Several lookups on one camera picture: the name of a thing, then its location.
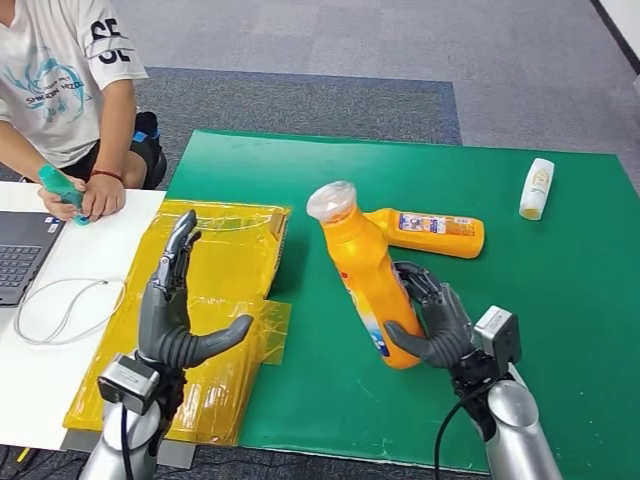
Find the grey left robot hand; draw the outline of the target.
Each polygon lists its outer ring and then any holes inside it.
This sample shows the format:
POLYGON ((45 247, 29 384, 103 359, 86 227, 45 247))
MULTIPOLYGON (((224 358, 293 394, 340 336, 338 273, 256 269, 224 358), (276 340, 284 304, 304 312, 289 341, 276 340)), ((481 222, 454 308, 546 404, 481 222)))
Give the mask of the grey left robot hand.
POLYGON ((156 270, 146 284, 140 309, 137 351, 146 360, 186 370, 242 342, 254 322, 237 317, 229 326, 207 335, 195 335, 187 310, 191 253, 202 232, 191 209, 174 226, 156 270))

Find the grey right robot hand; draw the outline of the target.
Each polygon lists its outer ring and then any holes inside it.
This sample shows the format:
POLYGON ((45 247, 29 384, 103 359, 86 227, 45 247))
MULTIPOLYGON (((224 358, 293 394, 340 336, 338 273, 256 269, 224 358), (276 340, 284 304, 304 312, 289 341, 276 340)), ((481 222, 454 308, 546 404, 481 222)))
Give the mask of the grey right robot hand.
POLYGON ((420 308, 425 335, 410 334, 397 321, 386 321, 384 328, 393 344, 441 369, 452 368, 473 350, 471 321, 450 284, 413 262, 396 261, 394 266, 410 300, 420 308))

